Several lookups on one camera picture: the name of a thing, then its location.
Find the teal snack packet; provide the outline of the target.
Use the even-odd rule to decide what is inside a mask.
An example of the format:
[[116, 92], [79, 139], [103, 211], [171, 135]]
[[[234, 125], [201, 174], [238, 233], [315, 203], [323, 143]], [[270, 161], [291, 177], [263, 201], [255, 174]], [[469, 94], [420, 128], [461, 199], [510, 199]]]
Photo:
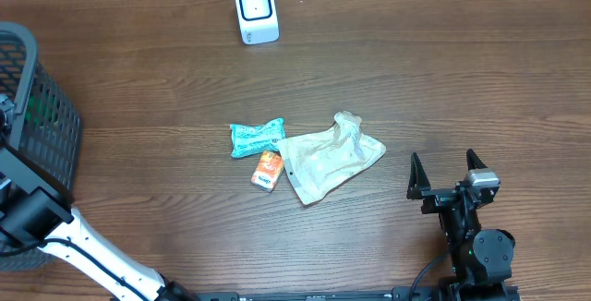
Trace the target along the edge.
[[278, 142], [286, 138], [284, 119], [275, 118], [260, 126], [231, 124], [231, 157], [245, 158], [264, 151], [278, 151]]

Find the small orange snack packet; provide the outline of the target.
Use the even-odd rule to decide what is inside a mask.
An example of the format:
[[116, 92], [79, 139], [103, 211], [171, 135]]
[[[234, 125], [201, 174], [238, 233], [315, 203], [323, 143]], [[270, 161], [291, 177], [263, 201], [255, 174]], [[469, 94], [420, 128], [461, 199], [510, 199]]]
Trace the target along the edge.
[[272, 192], [283, 169], [282, 157], [278, 153], [266, 150], [260, 156], [259, 163], [251, 176], [251, 183], [267, 192]]

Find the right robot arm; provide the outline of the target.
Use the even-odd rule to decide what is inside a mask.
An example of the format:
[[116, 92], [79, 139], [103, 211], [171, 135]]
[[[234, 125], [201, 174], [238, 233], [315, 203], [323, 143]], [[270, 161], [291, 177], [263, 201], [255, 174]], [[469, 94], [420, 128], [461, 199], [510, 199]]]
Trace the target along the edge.
[[[447, 250], [432, 260], [408, 289], [409, 300], [518, 300], [516, 287], [505, 281], [512, 277], [514, 237], [506, 230], [484, 229], [477, 210], [492, 203], [501, 181], [473, 150], [466, 152], [467, 173], [451, 188], [431, 187], [418, 155], [411, 155], [406, 197], [422, 202], [421, 212], [439, 216]], [[453, 277], [420, 291], [418, 285], [431, 269], [449, 259]]]

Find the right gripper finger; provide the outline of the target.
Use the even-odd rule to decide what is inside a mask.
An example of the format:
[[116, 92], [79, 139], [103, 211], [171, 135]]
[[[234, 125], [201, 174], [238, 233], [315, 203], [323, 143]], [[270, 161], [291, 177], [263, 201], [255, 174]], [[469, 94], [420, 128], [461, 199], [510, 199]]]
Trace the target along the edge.
[[480, 160], [473, 149], [466, 151], [467, 169], [469, 171], [476, 169], [487, 169], [488, 167]]
[[424, 198], [431, 190], [430, 182], [416, 152], [411, 155], [411, 171], [407, 188], [406, 198], [417, 200]]

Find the beige plastic pouch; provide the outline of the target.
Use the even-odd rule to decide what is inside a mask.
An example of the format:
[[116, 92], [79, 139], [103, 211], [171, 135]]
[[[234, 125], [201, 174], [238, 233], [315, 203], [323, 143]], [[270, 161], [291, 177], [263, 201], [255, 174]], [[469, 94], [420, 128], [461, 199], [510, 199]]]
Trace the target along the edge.
[[361, 131], [362, 119], [342, 111], [325, 131], [278, 141], [288, 179], [304, 205], [363, 172], [386, 152], [384, 144]]

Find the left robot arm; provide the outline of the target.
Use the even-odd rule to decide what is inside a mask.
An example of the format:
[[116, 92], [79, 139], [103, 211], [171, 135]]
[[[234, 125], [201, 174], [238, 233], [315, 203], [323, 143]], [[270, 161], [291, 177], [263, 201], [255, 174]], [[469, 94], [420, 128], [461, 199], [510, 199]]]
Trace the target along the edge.
[[1, 243], [3, 258], [37, 249], [62, 259], [115, 300], [195, 300], [182, 285], [146, 267], [98, 233], [74, 206], [69, 183], [12, 146], [16, 105], [1, 96]]

